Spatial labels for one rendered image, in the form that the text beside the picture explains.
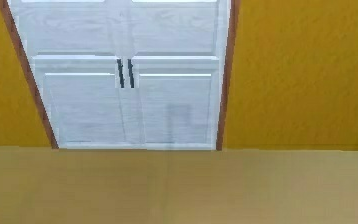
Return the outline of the white panelled room door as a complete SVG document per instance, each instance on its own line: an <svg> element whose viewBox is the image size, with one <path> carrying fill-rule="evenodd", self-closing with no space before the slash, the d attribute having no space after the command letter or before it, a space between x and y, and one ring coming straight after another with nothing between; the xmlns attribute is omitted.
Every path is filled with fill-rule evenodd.
<svg viewBox="0 0 358 224"><path fill-rule="evenodd" d="M9 0L62 148L112 148L126 141L117 59L117 0Z"/></svg>
<svg viewBox="0 0 358 224"><path fill-rule="evenodd" d="M231 0L128 0L147 147L216 148L230 9Z"/></svg>

